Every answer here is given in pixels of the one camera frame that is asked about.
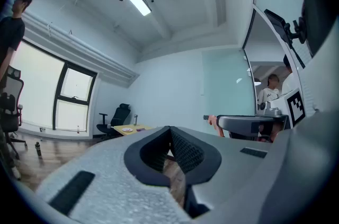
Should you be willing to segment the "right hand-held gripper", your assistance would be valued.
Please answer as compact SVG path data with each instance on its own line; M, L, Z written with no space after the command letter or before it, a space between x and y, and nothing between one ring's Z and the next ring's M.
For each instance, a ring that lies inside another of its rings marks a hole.
M217 126L223 130L246 137L269 136L275 124L284 129L288 124L294 128L306 117L304 104L299 88L283 94L275 100L275 107L281 111L278 116L245 116L245 115L219 115Z

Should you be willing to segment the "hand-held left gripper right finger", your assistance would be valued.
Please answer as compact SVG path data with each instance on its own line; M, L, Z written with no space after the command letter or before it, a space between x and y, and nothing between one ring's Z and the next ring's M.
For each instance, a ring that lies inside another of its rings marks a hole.
M272 144L170 127L171 147L185 172L183 208L171 224L282 224L283 194L275 189L288 135Z

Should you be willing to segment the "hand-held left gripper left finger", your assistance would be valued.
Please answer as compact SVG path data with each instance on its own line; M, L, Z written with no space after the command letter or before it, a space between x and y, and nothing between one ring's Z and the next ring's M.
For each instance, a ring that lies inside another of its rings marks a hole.
M87 171L95 177L70 212L72 220L82 224L190 224L191 218L167 187L145 185L125 167L127 148L156 131L91 146L48 175L37 188L37 196L50 202L79 171Z

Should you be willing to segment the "frosted glass partition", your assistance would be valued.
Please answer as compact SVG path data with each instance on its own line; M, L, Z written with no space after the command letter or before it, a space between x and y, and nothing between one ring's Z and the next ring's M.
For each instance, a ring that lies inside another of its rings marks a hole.
M204 51L202 69L206 114L255 114L253 79L242 49Z

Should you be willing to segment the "black office chair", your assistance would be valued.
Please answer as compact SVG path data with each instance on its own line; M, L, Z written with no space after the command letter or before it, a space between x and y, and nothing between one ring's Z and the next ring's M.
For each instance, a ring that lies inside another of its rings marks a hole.
M130 114L130 105L121 103L119 107L116 109L113 118L111 119L110 123L106 123L105 118L107 114L99 113L102 116L102 123L97 124L97 129L102 132L103 134L100 135L101 140L107 139L114 139L118 137L122 137L123 135L116 131L113 127L114 126L122 126Z

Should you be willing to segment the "black chest-mounted phone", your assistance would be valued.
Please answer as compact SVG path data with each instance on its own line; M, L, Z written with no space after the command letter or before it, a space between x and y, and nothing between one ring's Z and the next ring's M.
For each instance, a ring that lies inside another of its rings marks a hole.
M273 25L275 31L281 37L281 39L287 43L288 45L292 44L292 39L290 37L290 24L286 23L285 20L280 17L279 15L275 14L274 12L266 9L264 14L270 20L271 24Z

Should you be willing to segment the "black-framed window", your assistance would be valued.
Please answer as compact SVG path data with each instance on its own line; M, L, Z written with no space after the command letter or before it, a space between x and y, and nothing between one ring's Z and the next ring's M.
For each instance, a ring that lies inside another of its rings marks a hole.
M23 122L40 131L87 132L96 73L22 41L11 62L21 71Z

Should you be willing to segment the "grey mesh office chair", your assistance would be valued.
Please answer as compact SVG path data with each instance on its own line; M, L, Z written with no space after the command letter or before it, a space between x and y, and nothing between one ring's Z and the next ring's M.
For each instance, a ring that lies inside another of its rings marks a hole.
M16 133L22 125L23 106L19 104L19 98L23 86L24 81L21 80L21 71L9 66L6 87L0 95L0 126L4 132L6 143L13 149L17 160L20 158L13 143L24 143L25 148L28 148L25 140L10 137L10 133Z

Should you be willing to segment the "black phone mount clamp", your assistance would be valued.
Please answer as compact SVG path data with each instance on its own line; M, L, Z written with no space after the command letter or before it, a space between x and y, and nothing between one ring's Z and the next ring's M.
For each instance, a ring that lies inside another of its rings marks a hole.
M299 17L298 21L293 21L295 32L292 33L290 30L290 24L284 25L284 30L287 36L287 43L291 46L293 39L298 39L301 44L304 44L307 39L307 28L306 22L303 17Z

